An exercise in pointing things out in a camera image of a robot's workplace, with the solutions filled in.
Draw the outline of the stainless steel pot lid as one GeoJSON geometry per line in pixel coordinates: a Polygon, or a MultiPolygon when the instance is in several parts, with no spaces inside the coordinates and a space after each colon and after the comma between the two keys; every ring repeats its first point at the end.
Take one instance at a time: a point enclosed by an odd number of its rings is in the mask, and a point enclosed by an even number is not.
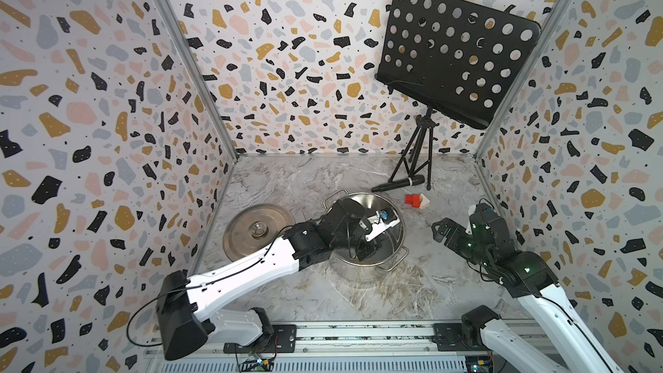
{"type": "Polygon", "coordinates": [[[224,253],[231,262],[247,257],[269,245],[284,227],[294,223],[292,214],[279,205],[248,207],[226,226],[224,253]]]}

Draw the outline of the red block toy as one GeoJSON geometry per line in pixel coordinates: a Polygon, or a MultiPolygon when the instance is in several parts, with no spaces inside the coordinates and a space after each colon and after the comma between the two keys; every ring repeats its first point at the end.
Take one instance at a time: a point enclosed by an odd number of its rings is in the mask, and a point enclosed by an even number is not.
{"type": "Polygon", "coordinates": [[[422,197],[420,194],[408,194],[405,199],[405,204],[414,208],[421,208],[422,197]]]}

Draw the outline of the black music stand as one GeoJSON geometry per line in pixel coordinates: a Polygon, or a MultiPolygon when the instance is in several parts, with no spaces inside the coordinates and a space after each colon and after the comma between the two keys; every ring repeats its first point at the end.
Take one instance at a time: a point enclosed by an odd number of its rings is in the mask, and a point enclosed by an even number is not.
{"type": "Polygon", "coordinates": [[[487,129],[540,40],[538,22],[464,0],[392,0],[375,78],[426,107],[397,169],[432,186],[431,157],[439,112],[487,129]]]}

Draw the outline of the black microphone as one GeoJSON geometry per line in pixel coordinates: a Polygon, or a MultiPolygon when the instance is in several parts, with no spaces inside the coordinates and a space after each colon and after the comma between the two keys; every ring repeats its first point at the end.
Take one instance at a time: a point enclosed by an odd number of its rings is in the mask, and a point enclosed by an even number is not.
{"type": "Polygon", "coordinates": [[[374,188],[371,188],[372,193],[383,193],[383,192],[388,192],[400,188],[408,188],[414,187],[414,186],[419,186],[424,184],[426,181],[425,177],[421,174],[416,174],[414,176],[407,177],[405,179],[401,179],[398,181],[389,181],[387,183],[383,183],[378,186],[374,186],[374,188]]]}

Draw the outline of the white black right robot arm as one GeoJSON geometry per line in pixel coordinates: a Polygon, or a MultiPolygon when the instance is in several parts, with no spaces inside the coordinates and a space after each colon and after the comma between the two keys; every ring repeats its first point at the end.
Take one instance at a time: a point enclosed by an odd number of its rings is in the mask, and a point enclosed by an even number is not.
{"type": "Polygon", "coordinates": [[[504,287],[534,318],[564,362],[547,357],[486,306],[461,318],[466,349],[494,352],[520,372],[620,371],[578,315],[554,272],[536,253],[516,248],[506,220],[491,205],[476,204],[467,226],[445,218],[431,229],[434,241],[464,259],[486,281],[504,287]]]}

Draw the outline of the white card piece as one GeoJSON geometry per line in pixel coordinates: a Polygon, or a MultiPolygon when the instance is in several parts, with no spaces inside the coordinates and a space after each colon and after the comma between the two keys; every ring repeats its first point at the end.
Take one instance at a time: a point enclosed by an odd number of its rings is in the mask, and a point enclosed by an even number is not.
{"type": "Polygon", "coordinates": [[[430,205],[429,198],[426,197],[426,195],[424,195],[423,193],[420,194],[420,202],[419,202],[418,208],[419,209],[426,209],[429,205],[430,205]]]}

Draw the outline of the aluminium mounting rail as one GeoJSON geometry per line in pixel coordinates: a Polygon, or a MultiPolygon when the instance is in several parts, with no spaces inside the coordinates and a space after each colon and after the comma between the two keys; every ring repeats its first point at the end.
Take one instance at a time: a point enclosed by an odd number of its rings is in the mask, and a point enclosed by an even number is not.
{"type": "Polygon", "coordinates": [[[283,321],[286,333],[268,350],[233,352],[213,338],[193,355],[167,361],[146,352],[147,372],[514,372],[506,358],[468,347],[459,321],[283,321]]]}

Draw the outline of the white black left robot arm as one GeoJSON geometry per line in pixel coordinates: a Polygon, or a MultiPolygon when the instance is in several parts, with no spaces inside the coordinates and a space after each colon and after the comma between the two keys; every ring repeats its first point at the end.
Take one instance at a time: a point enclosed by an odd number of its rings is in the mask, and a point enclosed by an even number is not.
{"type": "Polygon", "coordinates": [[[163,357],[188,357],[214,335],[251,350],[270,346],[276,330],[264,309],[237,312],[226,306],[264,284],[321,264],[338,250],[359,261],[373,257],[401,222],[394,207],[369,208],[345,196],[325,214],[285,226],[267,246],[232,264],[194,276],[171,273],[152,299],[163,357]]]}

